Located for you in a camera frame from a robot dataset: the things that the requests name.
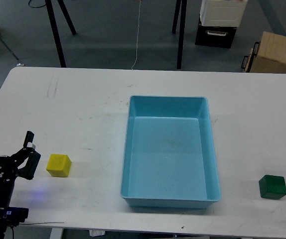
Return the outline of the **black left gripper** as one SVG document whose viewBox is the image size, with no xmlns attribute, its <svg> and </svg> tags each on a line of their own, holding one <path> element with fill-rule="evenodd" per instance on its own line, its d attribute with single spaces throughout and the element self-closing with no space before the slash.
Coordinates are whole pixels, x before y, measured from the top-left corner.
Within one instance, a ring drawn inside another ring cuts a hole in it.
<svg viewBox="0 0 286 239">
<path fill-rule="evenodd" d="M 23 147 L 12 156 L 0 156 L 0 207 L 8 207 L 16 177 L 32 180 L 41 155 L 33 144 L 34 133 L 27 131 Z"/>
</svg>

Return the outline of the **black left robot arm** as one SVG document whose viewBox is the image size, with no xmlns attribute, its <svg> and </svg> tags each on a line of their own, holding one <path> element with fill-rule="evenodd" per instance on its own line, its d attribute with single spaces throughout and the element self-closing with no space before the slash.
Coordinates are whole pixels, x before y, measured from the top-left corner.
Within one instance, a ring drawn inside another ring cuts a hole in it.
<svg viewBox="0 0 286 239">
<path fill-rule="evenodd" d="M 29 209 L 10 207 L 15 180 L 18 177 L 31 180 L 41 155 L 33 144 L 34 134 L 26 133 L 22 149 L 11 156 L 0 156 L 0 239 L 8 227 L 14 228 L 28 217 Z"/>
</svg>

